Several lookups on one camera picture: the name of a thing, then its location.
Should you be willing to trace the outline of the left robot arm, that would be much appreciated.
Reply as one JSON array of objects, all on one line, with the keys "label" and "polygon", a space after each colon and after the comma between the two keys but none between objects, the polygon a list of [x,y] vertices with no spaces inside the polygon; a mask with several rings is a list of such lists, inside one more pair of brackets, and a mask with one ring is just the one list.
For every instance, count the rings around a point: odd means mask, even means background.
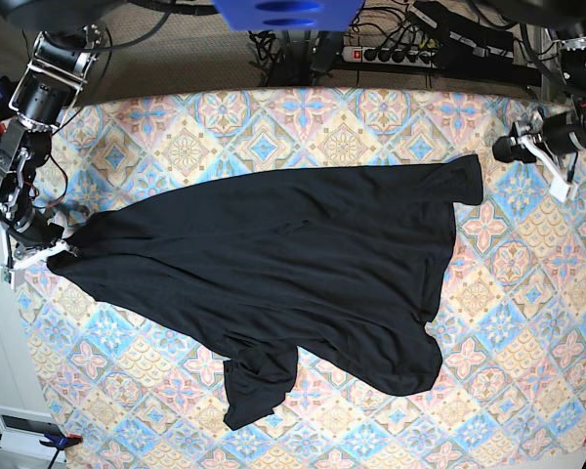
[{"label": "left robot arm", "polygon": [[[528,60],[551,85],[565,93],[573,109],[545,118],[538,131],[529,131],[525,124],[515,124],[509,136],[493,147],[495,158],[509,162],[519,159],[533,162],[521,135],[530,137],[538,149],[556,162],[564,157],[586,151],[586,1],[485,1],[484,5],[504,19],[503,24],[491,21],[481,10],[480,1],[468,3],[484,24],[508,30],[520,29],[523,51]],[[558,69],[549,68],[531,44],[528,28],[545,29],[557,50]]]}]

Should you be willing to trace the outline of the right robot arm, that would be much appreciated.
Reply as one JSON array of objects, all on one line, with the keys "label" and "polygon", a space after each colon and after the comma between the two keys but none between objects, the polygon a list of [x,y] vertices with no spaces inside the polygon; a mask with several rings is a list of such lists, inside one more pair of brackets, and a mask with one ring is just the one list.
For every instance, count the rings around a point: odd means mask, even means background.
[{"label": "right robot arm", "polygon": [[63,228],[35,206],[36,171],[51,156],[60,115],[73,108],[104,43],[102,19],[116,1],[0,1],[0,17],[38,36],[24,75],[0,100],[13,120],[0,133],[0,224],[9,256],[56,245]]}]

